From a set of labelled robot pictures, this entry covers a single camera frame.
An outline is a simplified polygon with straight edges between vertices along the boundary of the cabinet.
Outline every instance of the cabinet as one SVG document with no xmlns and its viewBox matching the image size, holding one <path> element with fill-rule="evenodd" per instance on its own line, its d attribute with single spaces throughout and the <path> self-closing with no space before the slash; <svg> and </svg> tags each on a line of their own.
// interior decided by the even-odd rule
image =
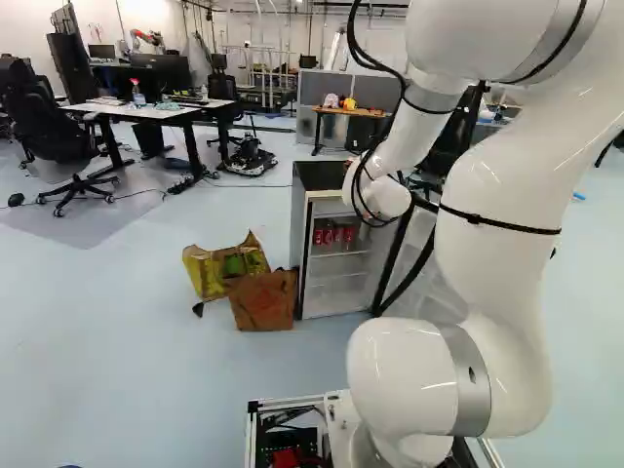
<svg viewBox="0 0 624 468">
<path fill-rule="evenodd" d="M 298 319 L 367 311 L 393 237 L 342 203 L 344 161 L 293 164 L 291 265 L 299 267 Z"/>
</svg>

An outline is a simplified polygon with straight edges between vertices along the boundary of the black strap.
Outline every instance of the black strap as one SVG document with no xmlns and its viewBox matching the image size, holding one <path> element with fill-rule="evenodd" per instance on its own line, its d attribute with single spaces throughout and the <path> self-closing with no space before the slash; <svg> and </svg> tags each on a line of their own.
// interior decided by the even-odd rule
<svg viewBox="0 0 624 468">
<path fill-rule="evenodd" d="M 567 30 L 567 33 L 565 34 L 564 39 L 562 39 L 562 42 L 559 44 L 559 46 L 557 46 L 555 51 L 548 58 L 546 58 L 546 60 L 544 60 L 539 65 L 537 65 L 527 75 L 523 76 L 522 78 L 518 78 L 517 80 L 513 80 L 513 81 L 501 81 L 501 83 L 504 83 L 506 85 L 515 85 L 517 83 L 521 83 L 529 78 L 532 78 L 537 73 L 539 73 L 544 68 L 546 68 L 548 65 L 550 65 L 551 62 L 554 59 L 556 59 L 557 56 L 566 47 L 567 43 L 570 41 L 570 39 L 574 35 L 574 32 L 576 32 L 576 28 L 578 27 L 578 24 L 581 22 L 581 19 L 583 18 L 583 14 L 585 13 L 586 7 L 587 7 L 587 0 L 581 0 L 580 4 L 578 5 L 578 10 L 576 11 L 576 16 L 574 17 L 572 24 Z"/>
<path fill-rule="evenodd" d="M 449 110 L 431 110 L 431 109 L 425 109 L 424 107 L 420 107 L 419 105 L 414 104 L 413 102 L 409 102 L 405 96 L 403 96 L 403 100 L 405 101 L 405 103 L 413 108 L 416 109 L 419 112 L 422 112 L 424 114 L 431 114 L 431 115 L 445 115 L 445 114 L 451 114 L 451 112 L 454 112 L 455 109 L 457 108 L 454 107 L 453 109 L 449 109 Z"/>
<path fill-rule="evenodd" d="M 458 217 L 463 217 L 471 224 L 487 224 L 489 226 L 500 227 L 501 229 L 509 229 L 511 231 L 518 232 L 526 232 L 528 234 L 540 234 L 542 236 L 557 236 L 561 234 L 562 229 L 543 229 L 541 227 L 528 227 L 522 226 L 520 224 L 513 224 L 511 222 L 497 221 L 496 219 L 488 219 L 486 217 L 482 217 L 480 214 L 472 214 L 461 212 L 460 210 L 456 210 L 454 208 L 447 207 L 446 205 L 440 204 L 440 209 L 444 210 L 451 215 L 455 215 Z"/>
</svg>

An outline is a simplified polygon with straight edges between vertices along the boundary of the brown paper bag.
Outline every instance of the brown paper bag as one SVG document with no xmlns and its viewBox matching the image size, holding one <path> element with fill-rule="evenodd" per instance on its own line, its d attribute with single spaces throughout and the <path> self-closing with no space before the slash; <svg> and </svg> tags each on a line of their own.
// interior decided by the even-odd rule
<svg viewBox="0 0 624 468">
<path fill-rule="evenodd" d="M 243 278 L 230 291 L 230 305 L 238 330 L 271 332 L 293 328 L 296 271 Z"/>
<path fill-rule="evenodd" d="M 269 273 L 262 246 L 252 231 L 242 244 L 219 251 L 205 251 L 195 245 L 182 251 L 182 262 L 195 293 L 204 301 L 226 297 L 246 276 Z"/>
</svg>

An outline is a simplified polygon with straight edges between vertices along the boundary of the red component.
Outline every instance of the red component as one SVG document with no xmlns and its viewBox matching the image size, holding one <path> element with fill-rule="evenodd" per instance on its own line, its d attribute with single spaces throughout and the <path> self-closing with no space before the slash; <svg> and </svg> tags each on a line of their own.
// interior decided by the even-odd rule
<svg viewBox="0 0 624 468">
<path fill-rule="evenodd" d="M 336 226 L 333 229 L 333 241 L 337 244 L 340 244 L 342 242 L 342 231 L 343 229 L 340 226 Z"/>
<path fill-rule="evenodd" d="M 347 244 L 353 242 L 353 238 L 355 237 L 355 227 L 347 226 L 343 231 L 344 242 Z"/>
<path fill-rule="evenodd" d="M 273 468 L 296 468 L 299 461 L 292 448 L 273 452 Z"/>
<path fill-rule="evenodd" d="M 330 246 L 333 243 L 333 229 L 327 226 L 323 229 L 323 244 Z"/>
<path fill-rule="evenodd" d="M 314 229 L 314 245 L 320 246 L 323 244 L 323 229 Z"/>
</svg>

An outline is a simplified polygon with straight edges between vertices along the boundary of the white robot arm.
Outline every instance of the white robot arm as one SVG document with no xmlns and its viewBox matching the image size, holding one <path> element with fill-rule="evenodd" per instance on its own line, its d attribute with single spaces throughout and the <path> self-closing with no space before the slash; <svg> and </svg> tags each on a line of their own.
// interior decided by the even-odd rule
<svg viewBox="0 0 624 468">
<path fill-rule="evenodd" d="M 434 253 L 468 319 L 374 319 L 349 342 L 354 405 L 392 466 L 435 465 L 448 436 L 519 436 L 546 416 L 539 282 L 575 184 L 624 124 L 623 20 L 622 0 L 411 1 L 406 99 L 420 110 L 403 102 L 366 162 L 372 211 L 407 209 L 410 195 L 387 175 L 424 159 L 449 117 L 430 111 L 454 108 L 468 82 L 530 85 L 531 96 L 445 184 Z"/>
</svg>

